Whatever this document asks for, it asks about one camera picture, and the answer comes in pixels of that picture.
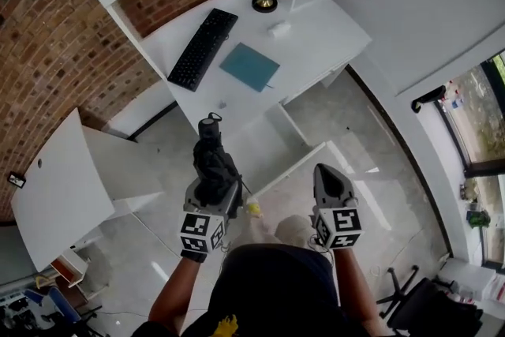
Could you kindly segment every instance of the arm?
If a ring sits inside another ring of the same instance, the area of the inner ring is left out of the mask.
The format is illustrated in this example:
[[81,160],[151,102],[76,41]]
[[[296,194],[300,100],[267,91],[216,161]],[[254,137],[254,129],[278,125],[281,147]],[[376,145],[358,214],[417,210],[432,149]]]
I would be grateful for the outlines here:
[[183,257],[170,279],[155,300],[149,320],[155,321],[177,334],[188,312],[200,263]]
[[372,336],[386,335],[383,329],[377,304],[372,291],[366,283],[363,272],[356,261],[352,249],[333,250],[335,267],[339,282],[339,292],[342,308],[349,318],[363,324]]

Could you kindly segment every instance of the window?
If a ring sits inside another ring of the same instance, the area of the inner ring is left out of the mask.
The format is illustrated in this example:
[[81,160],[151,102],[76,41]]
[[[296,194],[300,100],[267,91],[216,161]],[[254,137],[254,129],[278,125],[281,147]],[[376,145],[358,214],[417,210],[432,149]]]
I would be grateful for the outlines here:
[[482,231],[484,262],[505,263],[505,53],[446,84],[437,102],[458,147],[465,177],[491,217]]

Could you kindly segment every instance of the black keyboard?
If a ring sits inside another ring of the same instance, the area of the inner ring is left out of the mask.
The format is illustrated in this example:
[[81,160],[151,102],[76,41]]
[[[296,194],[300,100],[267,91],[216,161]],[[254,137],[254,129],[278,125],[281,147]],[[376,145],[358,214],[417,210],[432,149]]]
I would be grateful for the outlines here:
[[195,92],[237,19],[234,14],[212,9],[170,72],[168,81]]

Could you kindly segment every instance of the teal notebook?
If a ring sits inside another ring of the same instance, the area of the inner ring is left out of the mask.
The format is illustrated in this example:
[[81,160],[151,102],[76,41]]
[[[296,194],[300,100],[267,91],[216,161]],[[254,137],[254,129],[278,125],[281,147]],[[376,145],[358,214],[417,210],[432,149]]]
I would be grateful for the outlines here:
[[220,65],[221,69],[235,76],[257,92],[261,92],[279,68],[277,62],[239,43]]

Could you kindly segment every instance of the lamp base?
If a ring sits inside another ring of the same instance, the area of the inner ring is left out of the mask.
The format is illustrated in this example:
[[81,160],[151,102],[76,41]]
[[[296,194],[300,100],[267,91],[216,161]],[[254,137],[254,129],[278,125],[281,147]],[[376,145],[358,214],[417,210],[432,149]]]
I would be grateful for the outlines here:
[[271,13],[277,9],[277,0],[252,0],[252,8],[260,13]]

